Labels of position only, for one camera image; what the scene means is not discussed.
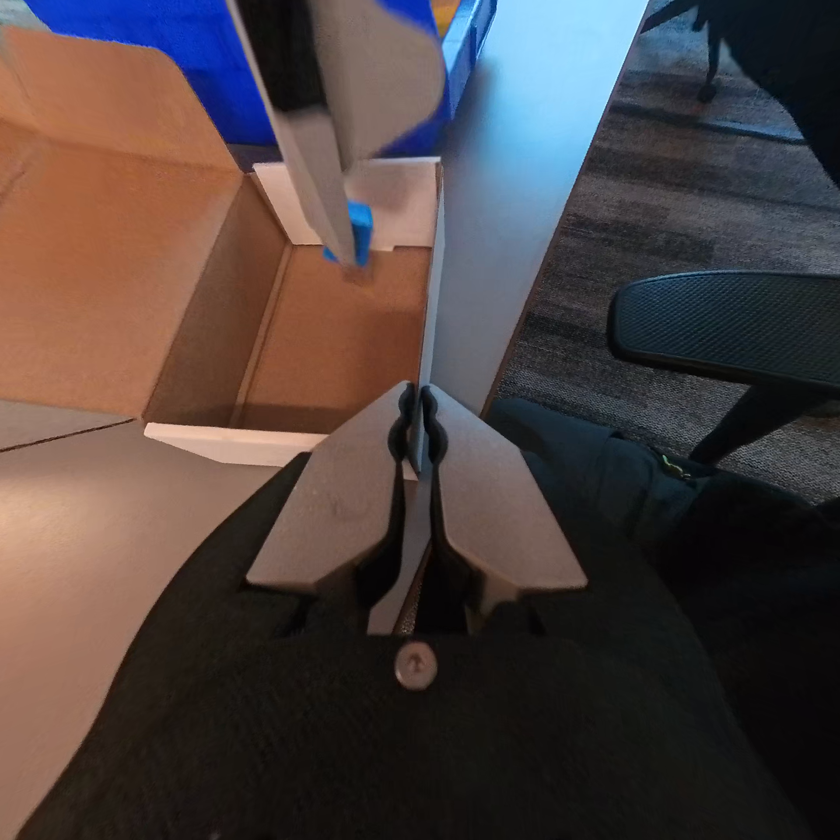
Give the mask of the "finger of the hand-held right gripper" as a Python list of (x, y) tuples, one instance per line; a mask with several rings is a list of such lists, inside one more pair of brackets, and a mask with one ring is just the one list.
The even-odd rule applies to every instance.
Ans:
[(341, 165), (356, 165), (434, 116), (447, 73), (440, 40), (375, 1), (309, 2)]
[(348, 198), (309, 2), (227, 1), (226, 5), (303, 215), (319, 236), (314, 212), (323, 207), (336, 213), (333, 233), (324, 231), (323, 236), (341, 265), (354, 266)]

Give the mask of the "blue plastic bin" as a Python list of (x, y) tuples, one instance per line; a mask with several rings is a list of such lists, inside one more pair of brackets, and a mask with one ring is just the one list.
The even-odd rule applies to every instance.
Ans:
[[(455, 117), (496, 16), (497, 2), (382, 4), (425, 29), (436, 24), (447, 86), (436, 113), (385, 147), (379, 156), (429, 156), (436, 152), (445, 126)], [(275, 142), (225, 2), (27, 1), (26, 5), (55, 34), (164, 52), (181, 69), (227, 143), (269, 146)]]

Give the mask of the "dark blue cube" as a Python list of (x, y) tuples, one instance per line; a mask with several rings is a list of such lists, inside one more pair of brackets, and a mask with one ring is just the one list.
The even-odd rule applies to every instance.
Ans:
[[(351, 200), (345, 201), (350, 227), (353, 234), (353, 264), (357, 267), (364, 268), (369, 264), (371, 241), (373, 237), (373, 214), (371, 207), (365, 203), (358, 203)], [(315, 213), (318, 223), (314, 225), (318, 230), (319, 236), (322, 238), (322, 256), (334, 264), (339, 264), (340, 259), (328, 247), (323, 232), (327, 231), (329, 234), (333, 233), (335, 224), (332, 221), (332, 216), (336, 213), (321, 207)]]

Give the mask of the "white cardboard box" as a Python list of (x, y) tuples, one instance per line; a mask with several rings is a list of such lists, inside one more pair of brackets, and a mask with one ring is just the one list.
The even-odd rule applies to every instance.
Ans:
[(350, 175), (363, 268), (324, 257), (287, 168), (244, 173), (157, 49), (2, 27), (1, 393), (284, 466), (428, 383), (445, 248), (438, 158)]

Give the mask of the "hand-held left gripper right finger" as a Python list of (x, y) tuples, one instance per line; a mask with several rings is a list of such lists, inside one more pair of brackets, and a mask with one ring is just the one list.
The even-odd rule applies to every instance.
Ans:
[(501, 604), (585, 589), (520, 448), (434, 385), (422, 405), (432, 489), (420, 626), (480, 627)]

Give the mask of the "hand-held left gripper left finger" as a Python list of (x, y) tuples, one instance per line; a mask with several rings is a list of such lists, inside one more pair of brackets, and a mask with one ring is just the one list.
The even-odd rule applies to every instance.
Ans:
[(347, 607), (373, 607), (391, 590), (414, 408), (414, 383), (398, 383), (311, 451), (247, 572), (250, 585)]

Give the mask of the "black office chair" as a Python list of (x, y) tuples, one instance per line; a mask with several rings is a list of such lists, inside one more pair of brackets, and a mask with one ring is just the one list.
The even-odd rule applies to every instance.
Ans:
[(707, 28), (708, 69), (697, 93), (717, 94), (721, 45), (759, 88), (791, 116), (829, 179), (839, 186), (839, 2), (673, 1), (649, 15), (639, 33), (697, 10), (692, 30)]

